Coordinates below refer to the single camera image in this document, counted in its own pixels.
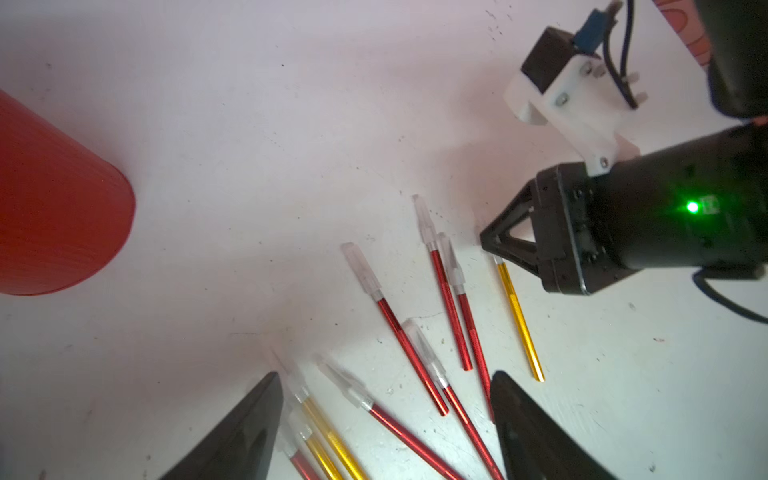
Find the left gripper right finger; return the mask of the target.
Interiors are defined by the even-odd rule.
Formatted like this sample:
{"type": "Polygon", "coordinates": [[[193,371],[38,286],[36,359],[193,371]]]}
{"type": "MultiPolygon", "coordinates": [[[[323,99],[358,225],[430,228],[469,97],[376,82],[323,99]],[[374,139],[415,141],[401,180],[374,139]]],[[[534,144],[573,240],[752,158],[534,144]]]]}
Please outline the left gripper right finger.
{"type": "Polygon", "coordinates": [[[491,380],[491,406],[510,479],[612,479],[507,373],[491,380]]]}

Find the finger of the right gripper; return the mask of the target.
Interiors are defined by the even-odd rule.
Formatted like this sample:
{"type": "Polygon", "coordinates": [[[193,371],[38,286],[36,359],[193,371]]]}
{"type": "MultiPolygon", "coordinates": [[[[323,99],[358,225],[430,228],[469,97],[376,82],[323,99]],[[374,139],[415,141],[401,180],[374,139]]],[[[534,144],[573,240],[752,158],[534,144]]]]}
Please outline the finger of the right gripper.
{"type": "Polygon", "coordinates": [[[485,252],[539,276],[536,243],[511,233],[514,227],[530,219],[534,206],[533,187],[534,181],[528,181],[507,207],[481,231],[479,239],[485,252]]]}

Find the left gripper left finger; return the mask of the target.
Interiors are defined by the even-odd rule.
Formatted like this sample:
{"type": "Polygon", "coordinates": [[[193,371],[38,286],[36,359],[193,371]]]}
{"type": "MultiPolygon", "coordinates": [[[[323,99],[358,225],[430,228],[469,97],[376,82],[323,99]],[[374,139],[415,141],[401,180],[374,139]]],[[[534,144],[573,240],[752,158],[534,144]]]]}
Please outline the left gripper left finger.
{"type": "Polygon", "coordinates": [[[284,403],[280,377],[267,373],[165,479],[265,479],[284,403]]]}

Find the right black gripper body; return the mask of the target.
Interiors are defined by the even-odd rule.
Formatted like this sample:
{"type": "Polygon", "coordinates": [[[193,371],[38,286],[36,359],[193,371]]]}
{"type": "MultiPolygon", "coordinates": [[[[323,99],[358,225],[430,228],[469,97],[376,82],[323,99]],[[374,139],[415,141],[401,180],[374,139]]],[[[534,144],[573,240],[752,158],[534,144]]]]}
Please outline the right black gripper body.
{"type": "Polygon", "coordinates": [[[535,177],[538,276],[550,293],[588,296],[635,271],[611,256],[590,213],[595,186],[579,163],[562,163],[535,177]]]}

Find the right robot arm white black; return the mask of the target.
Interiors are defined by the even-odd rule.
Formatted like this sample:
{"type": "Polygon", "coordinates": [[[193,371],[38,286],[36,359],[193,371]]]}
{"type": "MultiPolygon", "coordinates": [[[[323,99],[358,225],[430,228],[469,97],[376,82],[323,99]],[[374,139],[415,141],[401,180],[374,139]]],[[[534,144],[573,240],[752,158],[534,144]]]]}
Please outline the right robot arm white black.
{"type": "Polygon", "coordinates": [[[482,248],[538,277],[545,290],[590,295],[634,273],[689,267],[710,300],[748,320],[766,317],[713,287],[757,280],[767,265],[767,5],[698,1],[711,45],[714,108],[738,125],[640,154],[607,117],[606,73],[638,108],[625,59],[611,55],[631,1],[593,10],[570,33],[549,26],[507,87],[514,115],[553,126],[579,154],[544,169],[480,233],[482,248]]]}

